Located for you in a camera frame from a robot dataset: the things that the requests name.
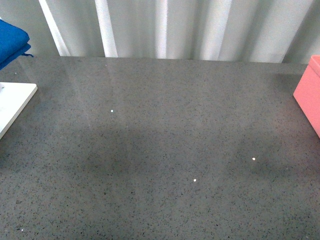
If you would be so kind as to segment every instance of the pink box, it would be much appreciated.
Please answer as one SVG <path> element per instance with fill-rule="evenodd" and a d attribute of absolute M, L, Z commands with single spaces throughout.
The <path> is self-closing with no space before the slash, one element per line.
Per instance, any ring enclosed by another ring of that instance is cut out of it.
<path fill-rule="evenodd" d="M 320 55 L 313 55 L 293 96 L 320 138 Z"/>

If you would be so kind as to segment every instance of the folded blue cloth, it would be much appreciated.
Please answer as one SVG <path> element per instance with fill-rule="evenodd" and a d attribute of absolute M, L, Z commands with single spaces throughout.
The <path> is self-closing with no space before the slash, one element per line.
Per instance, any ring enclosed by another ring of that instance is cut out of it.
<path fill-rule="evenodd" d="M 31 48 L 29 39 L 25 31 L 0 19 L 0 70 Z"/>

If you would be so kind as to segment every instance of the gray countertop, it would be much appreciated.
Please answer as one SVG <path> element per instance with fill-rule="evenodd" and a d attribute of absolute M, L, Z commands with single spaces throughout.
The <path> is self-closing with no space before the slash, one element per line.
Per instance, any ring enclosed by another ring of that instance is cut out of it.
<path fill-rule="evenodd" d="M 18 58 L 0 81 L 38 91 L 0 140 L 0 238 L 320 239 L 305 68 Z"/>

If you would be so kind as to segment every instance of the white curtain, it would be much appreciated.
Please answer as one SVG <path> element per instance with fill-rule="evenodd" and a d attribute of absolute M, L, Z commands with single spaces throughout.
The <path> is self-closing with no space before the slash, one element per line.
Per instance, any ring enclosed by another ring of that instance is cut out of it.
<path fill-rule="evenodd" d="M 307 63 L 320 0 L 0 0 L 36 56 Z"/>

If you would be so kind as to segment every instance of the white board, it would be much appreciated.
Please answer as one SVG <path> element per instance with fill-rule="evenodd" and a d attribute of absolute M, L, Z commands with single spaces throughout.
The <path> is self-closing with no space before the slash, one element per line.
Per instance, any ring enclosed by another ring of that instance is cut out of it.
<path fill-rule="evenodd" d="M 0 139 L 37 89 L 33 83 L 0 82 Z"/>

